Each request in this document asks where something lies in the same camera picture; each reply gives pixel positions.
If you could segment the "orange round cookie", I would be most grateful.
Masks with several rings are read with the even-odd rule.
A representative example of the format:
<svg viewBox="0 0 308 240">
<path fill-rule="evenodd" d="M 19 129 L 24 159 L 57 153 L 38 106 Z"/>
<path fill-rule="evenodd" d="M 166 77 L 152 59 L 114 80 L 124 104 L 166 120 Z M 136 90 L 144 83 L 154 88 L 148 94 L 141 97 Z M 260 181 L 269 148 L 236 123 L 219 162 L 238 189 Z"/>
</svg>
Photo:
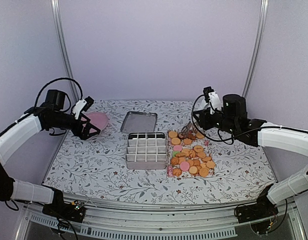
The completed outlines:
<svg viewBox="0 0 308 240">
<path fill-rule="evenodd" d="M 200 133 L 200 132 L 196 132 L 195 137 L 197 139 L 203 139 L 205 136 L 202 133 Z"/>
</svg>

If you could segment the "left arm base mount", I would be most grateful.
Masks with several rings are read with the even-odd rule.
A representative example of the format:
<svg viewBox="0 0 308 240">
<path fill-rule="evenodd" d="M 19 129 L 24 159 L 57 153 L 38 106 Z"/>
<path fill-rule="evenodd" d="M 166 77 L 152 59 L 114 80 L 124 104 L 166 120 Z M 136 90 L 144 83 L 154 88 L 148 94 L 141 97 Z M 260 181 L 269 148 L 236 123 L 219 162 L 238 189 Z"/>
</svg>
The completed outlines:
<svg viewBox="0 0 308 240">
<path fill-rule="evenodd" d="M 51 217 L 82 223 L 86 214 L 86 208 L 84 206 L 65 203 L 60 198 L 54 199 L 51 204 L 44 204 L 42 213 Z"/>
</svg>

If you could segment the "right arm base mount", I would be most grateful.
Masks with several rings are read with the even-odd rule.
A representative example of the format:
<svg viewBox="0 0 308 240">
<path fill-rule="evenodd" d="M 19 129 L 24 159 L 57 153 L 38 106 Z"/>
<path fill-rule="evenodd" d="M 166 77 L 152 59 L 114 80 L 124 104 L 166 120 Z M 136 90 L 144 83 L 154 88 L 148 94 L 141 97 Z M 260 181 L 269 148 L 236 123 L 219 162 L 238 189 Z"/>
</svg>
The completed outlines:
<svg viewBox="0 0 308 240">
<path fill-rule="evenodd" d="M 253 223 L 251 229 L 258 235 L 266 235 L 274 225 L 274 221 L 279 213 L 276 205 L 268 200 L 258 200 L 254 204 L 240 204 L 234 209 L 234 215 L 239 223 L 252 222 L 264 218 L 273 217 L 273 220 Z"/>
</svg>

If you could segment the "metal divided cookie tin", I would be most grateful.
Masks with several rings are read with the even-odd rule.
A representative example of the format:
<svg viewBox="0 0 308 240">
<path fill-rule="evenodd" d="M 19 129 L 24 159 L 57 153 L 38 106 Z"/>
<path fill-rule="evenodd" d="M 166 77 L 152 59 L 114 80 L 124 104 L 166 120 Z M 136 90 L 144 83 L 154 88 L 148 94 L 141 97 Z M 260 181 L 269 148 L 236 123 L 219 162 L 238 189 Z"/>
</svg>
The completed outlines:
<svg viewBox="0 0 308 240">
<path fill-rule="evenodd" d="M 132 132 L 125 154 L 130 170 L 164 170 L 167 167 L 167 138 L 163 132 Z"/>
</svg>

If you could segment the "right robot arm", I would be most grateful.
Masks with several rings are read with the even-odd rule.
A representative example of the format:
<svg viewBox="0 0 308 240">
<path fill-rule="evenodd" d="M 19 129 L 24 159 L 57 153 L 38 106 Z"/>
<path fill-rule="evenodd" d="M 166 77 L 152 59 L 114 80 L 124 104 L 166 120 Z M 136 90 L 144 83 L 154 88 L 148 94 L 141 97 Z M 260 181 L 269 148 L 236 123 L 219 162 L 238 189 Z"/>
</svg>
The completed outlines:
<svg viewBox="0 0 308 240">
<path fill-rule="evenodd" d="M 199 133 L 216 128 L 253 147 L 271 147 L 308 157 L 308 130 L 277 125 L 262 119 L 249 119 L 246 100 L 238 94 L 219 98 L 216 92 L 202 95 L 204 106 L 191 110 L 191 120 Z M 272 206 L 308 191 L 308 165 L 290 177 L 273 183 L 259 194 L 252 213 L 263 218 Z"/>
</svg>

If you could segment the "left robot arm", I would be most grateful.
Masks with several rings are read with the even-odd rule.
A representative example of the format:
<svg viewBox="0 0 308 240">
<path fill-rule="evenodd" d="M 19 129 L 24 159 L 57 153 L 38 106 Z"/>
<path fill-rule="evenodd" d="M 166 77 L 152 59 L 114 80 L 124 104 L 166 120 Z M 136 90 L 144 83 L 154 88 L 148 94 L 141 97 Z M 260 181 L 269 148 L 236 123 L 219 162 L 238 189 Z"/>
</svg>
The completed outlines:
<svg viewBox="0 0 308 240">
<path fill-rule="evenodd" d="M 68 213 L 68 205 L 63 201 L 63 193 L 57 189 L 16 180 L 4 169 L 10 157 L 31 137 L 43 130 L 70 130 L 81 140 L 87 140 L 101 131 L 91 123 L 84 112 L 94 103 L 91 97 L 80 99 L 66 113 L 65 98 L 68 95 L 60 90 L 47 91 L 45 101 L 40 106 L 28 109 L 18 120 L 0 134 L 0 201 L 18 200 L 48 205 L 57 216 Z"/>
</svg>

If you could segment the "metal tongs white handle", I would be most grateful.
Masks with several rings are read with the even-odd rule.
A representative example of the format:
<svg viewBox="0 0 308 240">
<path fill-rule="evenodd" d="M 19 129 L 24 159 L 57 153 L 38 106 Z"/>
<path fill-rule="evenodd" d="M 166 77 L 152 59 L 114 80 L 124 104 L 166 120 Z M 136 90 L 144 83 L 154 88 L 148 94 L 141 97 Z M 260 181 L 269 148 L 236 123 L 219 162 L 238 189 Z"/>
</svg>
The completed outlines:
<svg viewBox="0 0 308 240">
<path fill-rule="evenodd" d="M 185 138 L 187 138 L 189 134 L 196 135 L 196 133 L 197 129 L 191 121 L 189 121 L 180 131 L 180 134 Z"/>
</svg>

